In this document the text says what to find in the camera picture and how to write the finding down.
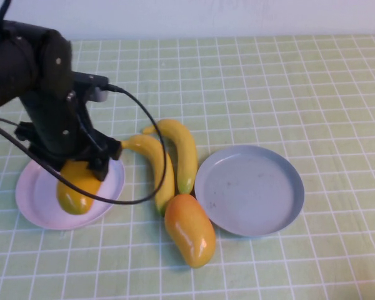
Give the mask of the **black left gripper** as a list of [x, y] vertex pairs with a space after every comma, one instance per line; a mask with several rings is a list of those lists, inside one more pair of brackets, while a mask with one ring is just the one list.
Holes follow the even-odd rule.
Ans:
[[88, 162], [87, 168], [103, 182], [108, 161], [119, 159], [121, 143], [93, 128], [86, 103], [103, 102], [100, 90], [71, 91], [64, 98], [32, 91], [20, 97], [30, 122], [20, 122], [16, 137], [31, 143], [29, 150], [60, 172], [68, 159]]

